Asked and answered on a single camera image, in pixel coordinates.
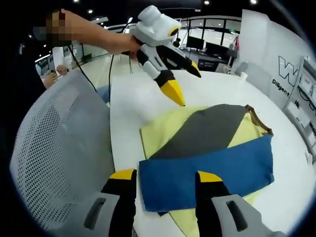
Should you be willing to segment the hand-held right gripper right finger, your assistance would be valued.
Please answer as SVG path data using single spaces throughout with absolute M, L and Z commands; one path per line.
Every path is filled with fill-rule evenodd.
M 261 213 L 239 195 L 229 193 L 222 179 L 204 171 L 195 174 L 196 218 L 201 237 L 284 237 L 262 222 Z

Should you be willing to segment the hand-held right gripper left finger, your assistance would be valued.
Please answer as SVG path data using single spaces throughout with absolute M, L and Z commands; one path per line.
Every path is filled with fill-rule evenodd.
M 112 174 L 89 209 L 83 226 L 96 237 L 131 237 L 136 214 L 137 170 Z

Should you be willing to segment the person's left hand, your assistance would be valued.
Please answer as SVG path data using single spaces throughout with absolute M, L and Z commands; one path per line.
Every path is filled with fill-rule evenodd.
M 137 52 L 140 50 L 142 44 L 143 43 L 134 36 L 127 36 L 123 40 L 119 53 L 129 55 L 132 60 L 137 60 Z

